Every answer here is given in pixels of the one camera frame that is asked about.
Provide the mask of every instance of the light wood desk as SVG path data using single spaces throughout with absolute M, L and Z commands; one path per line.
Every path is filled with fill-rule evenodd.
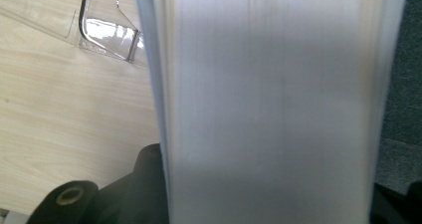
M 0 208 L 30 214 L 53 188 L 100 187 L 158 142 L 147 68 L 0 15 Z

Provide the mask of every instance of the clear plastic tray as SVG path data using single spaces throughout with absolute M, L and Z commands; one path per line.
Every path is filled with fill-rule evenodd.
M 0 0 L 0 13 L 87 50 L 145 64 L 134 0 Z

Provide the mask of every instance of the stack of paper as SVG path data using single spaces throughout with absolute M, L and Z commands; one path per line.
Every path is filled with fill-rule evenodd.
M 367 223 L 404 0 L 137 0 L 173 224 Z

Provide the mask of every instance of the black object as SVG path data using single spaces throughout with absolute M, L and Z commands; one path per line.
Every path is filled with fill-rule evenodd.
M 371 224 L 422 223 L 422 182 L 407 195 L 375 184 Z M 101 189 L 73 181 L 53 190 L 28 224 L 168 224 L 167 196 L 159 144 L 145 147 L 133 173 Z

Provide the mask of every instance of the wooden surface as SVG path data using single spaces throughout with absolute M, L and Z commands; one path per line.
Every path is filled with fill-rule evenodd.
M 0 16 L 0 208 L 31 213 L 53 188 L 104 186 L 158 142 L 148 71 Z

